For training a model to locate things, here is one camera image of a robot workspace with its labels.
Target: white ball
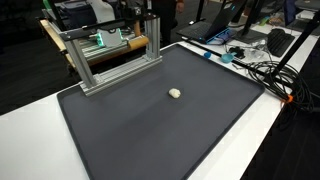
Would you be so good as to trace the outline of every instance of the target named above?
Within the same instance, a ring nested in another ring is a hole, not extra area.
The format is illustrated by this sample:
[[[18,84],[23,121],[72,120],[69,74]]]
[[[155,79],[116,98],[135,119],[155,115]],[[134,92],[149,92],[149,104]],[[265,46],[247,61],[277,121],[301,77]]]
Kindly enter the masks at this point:
[[[177,98],[180,97],[181,92],[180,92],[178,89],[172,88],[172,89],[170,89],[169,94],[170,94],[173,98],[177,99]]]

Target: screen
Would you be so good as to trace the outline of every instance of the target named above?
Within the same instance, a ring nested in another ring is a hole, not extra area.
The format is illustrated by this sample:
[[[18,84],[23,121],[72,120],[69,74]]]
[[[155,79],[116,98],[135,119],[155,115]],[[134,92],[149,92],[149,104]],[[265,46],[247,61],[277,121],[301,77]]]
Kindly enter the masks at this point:
[[[284,2],[284,19],[286,26],[296,19],[296,0],[285,0]]]

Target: desk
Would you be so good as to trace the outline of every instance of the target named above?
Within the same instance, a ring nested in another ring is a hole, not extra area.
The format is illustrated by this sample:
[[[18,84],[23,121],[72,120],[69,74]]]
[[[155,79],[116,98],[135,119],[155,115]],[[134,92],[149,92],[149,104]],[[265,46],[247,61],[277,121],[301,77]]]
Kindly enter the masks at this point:
[[[268,33],[271,26],[254,29]],[[316,41],[317,38],[310,36],[289,64],[300,70]],[[201,55],[204,53],[186,42],[179,44]],[[224,52],[223,47],[206,47]],[[231,64],[221,63],[218,57],[212,56],[210,60],[246,75],[244,70],[236,70]],[[0,179],[88,179],[56,95],[0,117]],[[280,110],[277,98],[267,91],[262,94],[209,153],[190,179],[240,179]]]

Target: green light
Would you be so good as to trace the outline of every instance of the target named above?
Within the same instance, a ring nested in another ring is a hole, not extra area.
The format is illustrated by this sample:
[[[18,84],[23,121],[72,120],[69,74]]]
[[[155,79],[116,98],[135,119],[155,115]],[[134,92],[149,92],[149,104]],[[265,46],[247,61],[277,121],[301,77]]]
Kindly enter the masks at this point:
[[[98,33],[98,34],[97,34],[97,43],[98,43],[98,46],[99,46],[99,47],[104,47],[104,46],[105,46],[105,45],[103,44],[103,41],[102,41],[101,33]]]
[[[119,30],[119,32],[120,32],[120,37],[121,37],[121,40],[123,40],[123,37],[122,37],[122,32],[121,32],[121,30],[118,28],[117,30]]]

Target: rubber mat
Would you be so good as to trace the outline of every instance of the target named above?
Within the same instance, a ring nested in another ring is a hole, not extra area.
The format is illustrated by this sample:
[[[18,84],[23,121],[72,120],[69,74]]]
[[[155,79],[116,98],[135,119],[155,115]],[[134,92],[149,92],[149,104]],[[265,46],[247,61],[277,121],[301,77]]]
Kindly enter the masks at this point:
[[[86,97],[80,87],[58,94],[91,179],[187,178],[263,86],[182,46],[163,62]],[[177,88],[182,95],[168,95]]]

